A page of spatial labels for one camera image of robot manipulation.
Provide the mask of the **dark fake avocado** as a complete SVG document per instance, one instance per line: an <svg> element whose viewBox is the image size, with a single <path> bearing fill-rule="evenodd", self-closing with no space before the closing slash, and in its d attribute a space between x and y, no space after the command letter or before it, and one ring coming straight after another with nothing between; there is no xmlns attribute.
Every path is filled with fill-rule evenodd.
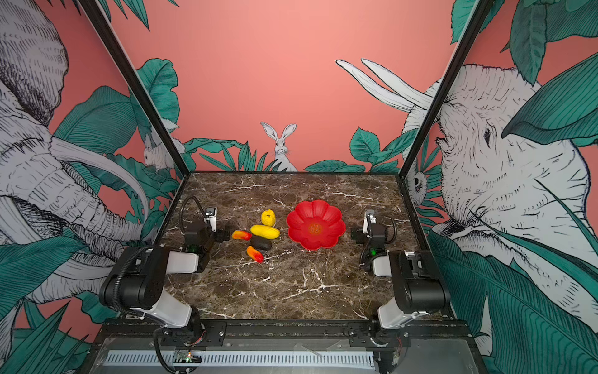
<svg viewBox="0 0 598 374"><path fill-rule="evenodd" d="M258 235L253 235L250 239L250 244L254 249L257 249L260 252L269 251L273 247L273 243L270 239L263 238Z"/></svg>

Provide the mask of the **long yellow fake fruit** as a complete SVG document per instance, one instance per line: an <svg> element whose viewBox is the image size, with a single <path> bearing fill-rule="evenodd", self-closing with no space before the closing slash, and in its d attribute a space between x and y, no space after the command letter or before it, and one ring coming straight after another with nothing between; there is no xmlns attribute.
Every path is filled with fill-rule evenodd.
<svg viewBox="0 0 598 374"><path fill-rule="evenodd" d="M253 235L273 240L280 237L280 230L264 224L256 224L250 228Z"/></svg>

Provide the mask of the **small yellow fake lemon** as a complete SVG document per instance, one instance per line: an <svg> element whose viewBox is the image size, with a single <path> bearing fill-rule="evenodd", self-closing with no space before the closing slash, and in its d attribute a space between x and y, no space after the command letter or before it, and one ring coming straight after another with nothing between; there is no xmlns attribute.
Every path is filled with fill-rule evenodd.
<svg viewBox="0 0 598 374"><path fill-rule="evenodd" d="M276 215L272 210L265 210L261 214L261 222L265 226L274 227L276 219Z"/></svg>

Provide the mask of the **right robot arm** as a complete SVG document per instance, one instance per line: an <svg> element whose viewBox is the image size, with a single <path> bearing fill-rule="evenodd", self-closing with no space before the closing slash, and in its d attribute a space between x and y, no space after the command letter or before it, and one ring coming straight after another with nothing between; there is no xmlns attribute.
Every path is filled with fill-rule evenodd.
<svg viewBox="0 0 598 374"><path fill-rule="evenodd" d="M392 237L388 236L388 229L368 211L362 227L352 228L350 236L362 245L360 268L376 277L391 279L392 298L378 308L377 316L381 328L398 330L420 317L446 309L451 296L432 253L389 249L396 240L396 223L392 224Z"/></svg>

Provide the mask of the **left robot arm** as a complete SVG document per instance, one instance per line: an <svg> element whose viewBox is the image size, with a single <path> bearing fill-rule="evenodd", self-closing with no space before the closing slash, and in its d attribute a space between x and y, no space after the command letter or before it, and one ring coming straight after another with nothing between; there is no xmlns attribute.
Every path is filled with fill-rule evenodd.
<svg viewBox="0 0 598 374"><path fill-rule="evenodd" d="M183 249L160 245L127 248L101 286L101 304L125 315L151 319L162 333L188 347L205 341L207 328L199 311L172 296L164 283L169 274L202 273L213 245L229 240L229 228L216 228L217 212L216 207L202 207L195 196L185 198L179 211Z"/></svg>

